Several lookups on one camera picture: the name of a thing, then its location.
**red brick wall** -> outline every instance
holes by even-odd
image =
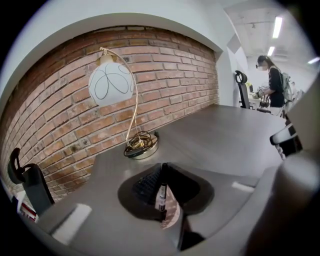
[[[1,118],[1,175],[21,148],[21,164],[37,163],[58,201],[87,182],[97,154],[125,141],[135,98],[98,107],[88,81],[101,56],[113,49],[138,82],[137,124],[149,131],[218,103],[214,52],[185,36],[155,28],[90,32],[58,46],[20,80]]]

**desk surface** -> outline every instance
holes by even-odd
[[[147,159],[124,157],[123,144],[99,154],[89,182],[52,206],[38,223],[45,230],[75,203],[83,203],[92,212],[70,244],[77,251],[88,255],[105,255],[106,251],[112,255],[174,254],[177,251],[166,229],[160,229],[158,222],[133,217],[120,205],[120,185],[159,162],[259,178],[265,169],[281,163],[269,137],[284,126],[284,119],[270,114],[209,106],[157,129],[159,149]],[[193,220],[191,225],[204,228],[199,218]]]

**table lamp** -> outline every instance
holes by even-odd
[[[126,147],[123,154],[133,159],[147,158],[157,151],[159,135],[157,132],[150,134],[147,131],[138,131],[138,88],[135,76],[120,55],[107,48],[101,47],[100,50],[103,51],[103,54],[97,60],[99,66],[89,78],[90,96],[97,105],[101,107],[109,106],[130,99],[135,88],[135,107],[126,133]],[[129,139],[133,123],[136,134]]]

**chair backrest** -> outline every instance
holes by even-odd
[[[237,82],[239,87],[242,107],[245,109],[250,109],[250,102],[246,86],[247,80],[247,76],[244,73],[239,70],[235,71],[235,81]]]
[[[19,153],[19,148],[15,148],[12,151],[7,166],[8,175],[13,183],[22,183],[34,210],[40,216],[45,210],[52,206],[55,201],[50,194],[44,175],[39,166],[34,163],[29,163],[20,167]]]

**fluorescent light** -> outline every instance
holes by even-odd
[[[270,46],[269,51],[268,51],[268,56],[271,56],[272,53],[274,52],[275,47],[274,46]]]
[[[308,64],[313,64],[313,63],[318,62],[318,61],[320,61],[320,57],[315,57],[312,60],[308,61]]]
[[[274,30],[273,30],[273,38],[278,38],[280,29],[282,25],[282,18],[281,17],[275,17],[275,22],[274,22]]]

